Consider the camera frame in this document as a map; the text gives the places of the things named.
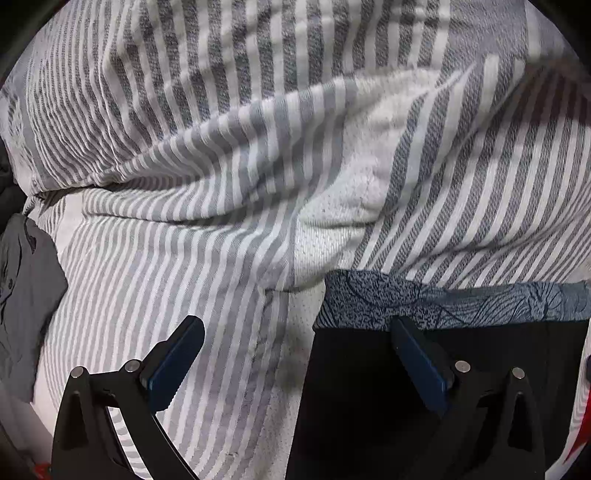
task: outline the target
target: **patterned fabric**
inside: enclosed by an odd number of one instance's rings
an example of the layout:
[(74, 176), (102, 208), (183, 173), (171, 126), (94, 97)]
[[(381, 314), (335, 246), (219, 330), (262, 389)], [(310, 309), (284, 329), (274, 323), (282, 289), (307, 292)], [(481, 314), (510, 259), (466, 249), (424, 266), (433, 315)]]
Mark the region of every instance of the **patterned fabric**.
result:
[[(70, 1), (0, 94), (21, 187), (85, 187), (41, 357), (56, 408), (72, 367), (196, 314), (164, 429), (202, 479), (281, 470), (289, 291), (334, 268), (563, 281), (589, 256), (579, 72), (524, 0)], [(64, 198), (35, 200), (57, 236)]]
[(587, 282), (444, 290), (376, 271), (337, 270), (324, 283), (326, 293), (314, 329), (389, 331), (393, 316), (410, 317), (428, 330), (591, 318)]

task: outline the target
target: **wrinkled fabric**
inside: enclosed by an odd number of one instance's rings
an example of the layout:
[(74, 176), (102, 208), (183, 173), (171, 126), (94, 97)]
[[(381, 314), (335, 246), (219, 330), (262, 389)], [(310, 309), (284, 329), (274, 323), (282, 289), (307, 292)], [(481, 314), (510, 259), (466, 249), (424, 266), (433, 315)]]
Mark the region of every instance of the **wrinkled fabric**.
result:
[(315, 329), (389, 330), (408, 316), (421, 329), (527, 322), (575, 322), (591, 317), (587, 282), (528, 282), (446, 290), (375, 271), (330, 272)]
[(30, 402), (43, 337), (67, 281), (49, 235), (19, 213), (0, 239), (0, 272), (0, 381)]

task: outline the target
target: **gray and white striped cloth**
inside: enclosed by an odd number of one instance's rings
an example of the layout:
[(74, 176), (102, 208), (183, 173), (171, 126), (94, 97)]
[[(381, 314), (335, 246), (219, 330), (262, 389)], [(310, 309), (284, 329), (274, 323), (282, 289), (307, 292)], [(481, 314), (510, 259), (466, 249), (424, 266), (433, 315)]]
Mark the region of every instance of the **gray and white striped cloth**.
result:
[(55, 408), (75, 365), (196, 314), (164, 429), (201, 479), (279, 478), (290, 292), (337, 267), (567, 280), (591, 253), (588, 106), (524, 0), (71, 0), (0, 95), (27, 211), (59, 239), (80, 204), (40, 362)]

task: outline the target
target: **striped blanket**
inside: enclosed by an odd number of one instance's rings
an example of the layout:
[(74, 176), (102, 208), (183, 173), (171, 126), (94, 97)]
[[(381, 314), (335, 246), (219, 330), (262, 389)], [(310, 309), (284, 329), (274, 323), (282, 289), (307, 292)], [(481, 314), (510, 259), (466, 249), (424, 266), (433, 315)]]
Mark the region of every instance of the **striped blanket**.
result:
[(75, 365), (118, 369), (195, 314), (164, 429), (201, 479), (280, 478), (326, 272), (585, 265), (587, 86), (524, 0), (71, 0), (0, 94), (70, 285), (40, 361), (54, 407)]

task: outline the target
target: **silver screw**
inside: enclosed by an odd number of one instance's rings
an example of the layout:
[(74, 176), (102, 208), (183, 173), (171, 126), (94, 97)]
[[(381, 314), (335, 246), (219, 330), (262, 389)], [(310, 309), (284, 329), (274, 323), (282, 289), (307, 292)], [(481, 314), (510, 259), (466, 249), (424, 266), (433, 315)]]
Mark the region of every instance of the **silver screw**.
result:
[(511, 373), (513, 374), (513, 376), (515, 378), (519, 378), (519, 380), (521, 380), (522, 378), (525, 378), (525, 372), (523, 371), (522, 368), (515, 367), (513, 370), (511, 370)]
[(84, 373), (84, 367), (74, 367), (70, 372), (72, 378), (78, 378)]
[(464, 360), (458, 360), (456, 362), (456, 370), (463, 374), (467, 374), (470, 371), (470, 364)]
[(141, 365), (139, 360), (130, 360), (129, 362), (127, 362), (125, 364), (125, 371), (129, 372), (130, 374), (132, 374), (133, 372), (135, 372), (139, 366)]

